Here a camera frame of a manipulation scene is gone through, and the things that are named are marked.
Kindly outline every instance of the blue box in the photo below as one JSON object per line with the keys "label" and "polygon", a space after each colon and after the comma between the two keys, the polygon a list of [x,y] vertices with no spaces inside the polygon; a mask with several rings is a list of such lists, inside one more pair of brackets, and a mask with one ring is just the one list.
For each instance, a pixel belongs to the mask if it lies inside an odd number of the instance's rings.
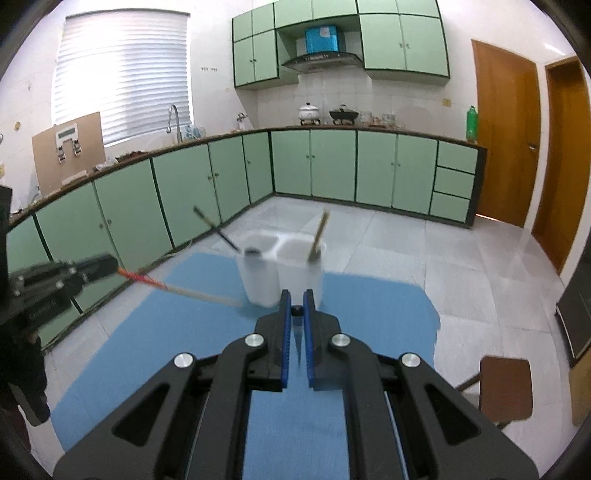
{"label": "blue box", "polygon": [[336,25],[306,30],[306,53],[317,51],[345,51],[345,39],[339,34]]}

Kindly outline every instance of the white pot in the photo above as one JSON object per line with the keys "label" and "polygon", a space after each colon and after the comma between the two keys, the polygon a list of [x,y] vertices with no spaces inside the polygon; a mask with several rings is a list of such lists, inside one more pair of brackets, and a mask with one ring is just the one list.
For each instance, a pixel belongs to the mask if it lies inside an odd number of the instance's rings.
{"label": "white pot", "polygon": [[310,102],[307,102],[305,105],[302,105],[298,108],[300,120],[318,120],[320,118],[320,111],[318,107],[314,105],[310,105]]}

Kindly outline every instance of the plastic bottle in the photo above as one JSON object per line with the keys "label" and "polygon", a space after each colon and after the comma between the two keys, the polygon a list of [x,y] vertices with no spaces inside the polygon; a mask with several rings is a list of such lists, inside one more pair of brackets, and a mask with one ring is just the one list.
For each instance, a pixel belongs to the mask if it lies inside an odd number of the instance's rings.
{"label": "plastic bottle", "polygon": [[472,105],[466,114],[466,140],[476,142],[478,137],[478,113]]}

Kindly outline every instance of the silver screw head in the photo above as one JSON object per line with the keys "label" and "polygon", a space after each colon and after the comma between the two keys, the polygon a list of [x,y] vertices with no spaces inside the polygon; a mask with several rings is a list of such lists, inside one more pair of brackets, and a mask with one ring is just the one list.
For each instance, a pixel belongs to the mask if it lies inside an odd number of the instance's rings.
{"label": "silver screw head", "polygon": [[330,341],[334,346],[339,346],[342,348],[348,346],[348,344],[351,343],[351,338],[349,335],[345,335],[344,333],[337,333],[336,335],[333,335]]}
{"label": "silver screw head", "polygon": [[262,335],[259,335],[258,333],[251,333],[250,335],[247,335],[244,339],[244,342],[251,347],[261,346],[264,341],[265,338]]}
{"label": "silver screw head", "polygon": [[421,358],[416,353],[405,353],[402,356],[402,364],[405,367],[418,367],[421,363]]}
{"label": "silver screw head", "polygon": [[193,363],[193,356],[190,353],[180,353],[174,357],[174,364],[179,368],[187,368]]}

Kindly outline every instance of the window blind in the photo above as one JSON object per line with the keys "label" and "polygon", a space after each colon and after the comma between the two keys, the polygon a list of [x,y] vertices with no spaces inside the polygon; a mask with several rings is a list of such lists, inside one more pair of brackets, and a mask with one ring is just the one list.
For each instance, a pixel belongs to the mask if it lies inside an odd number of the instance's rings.
{"label": "window blind", "polygon": [[66,18],[54,124],[99,111],[103,142],[110,144],[166,128],[171,103],[181,125],[191,123],[187,15],[118,10]]}

